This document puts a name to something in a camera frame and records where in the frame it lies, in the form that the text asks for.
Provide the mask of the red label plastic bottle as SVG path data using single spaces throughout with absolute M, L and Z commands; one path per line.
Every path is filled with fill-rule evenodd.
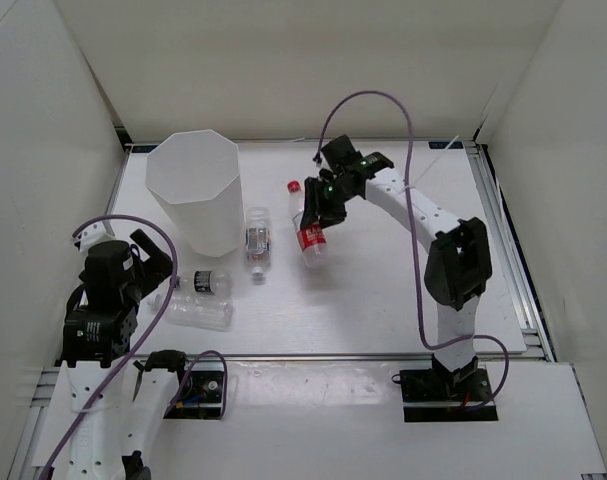
M 296 238 L 308 268 L 319 267 L 327 257 L 327 241 L 318 223 L 302 228 L 305 196 L 301 184 L 292 180 L 287 184 L 289 192 L 289 216 L 291 218 Z

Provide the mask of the blue white label plastic bottle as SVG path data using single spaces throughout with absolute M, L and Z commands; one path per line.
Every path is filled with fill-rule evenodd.
M 264 207 L 251 207 L 245 214 L 245 255 L 252 281 L 262 284 L 271 263 L 271 217 Z

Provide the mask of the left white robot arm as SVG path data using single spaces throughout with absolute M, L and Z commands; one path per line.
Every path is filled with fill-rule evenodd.
M 69 301 L 61 362 L 72 424 L 47 460 L 43 478 L 149 479 L 147 463 L 171 403 L 193 377 L 177 350 L 133 360 L 141 301 L 173 273 L 173 261 L 142 230 L 92 245 Z

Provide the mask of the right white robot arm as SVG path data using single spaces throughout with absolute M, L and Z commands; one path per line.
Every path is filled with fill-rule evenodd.
M 411 187 L 380 152 L 367 156 L 342 135 L 320 150 L 327 165 L 304 182 L 302 228 L 329 228 L 347 217 L 346 203 L 360 197 L 408 230 L 427 253 L 418 274 L 419 293 L 437 304 L 438 340 L 431 346 L 432 387 L 443 399 L 463 393 L 478 368 L 473 345 L 475 315 L 492 276 L 487 228 L 464 220 Z

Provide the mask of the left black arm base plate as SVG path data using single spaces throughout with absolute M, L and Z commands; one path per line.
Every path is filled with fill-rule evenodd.
M 211 357 L 189 373 L 179 397 L 165 413 L 172 420 L 222 420 L 227 409 L 227 363 Z

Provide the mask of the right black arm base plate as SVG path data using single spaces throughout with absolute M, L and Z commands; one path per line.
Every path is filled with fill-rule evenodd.
M 406 423 L 498 421 L 487 370 L 479 368 L 450 389 L 431 368 L 405 369 L 391 377 L 400 387 Z

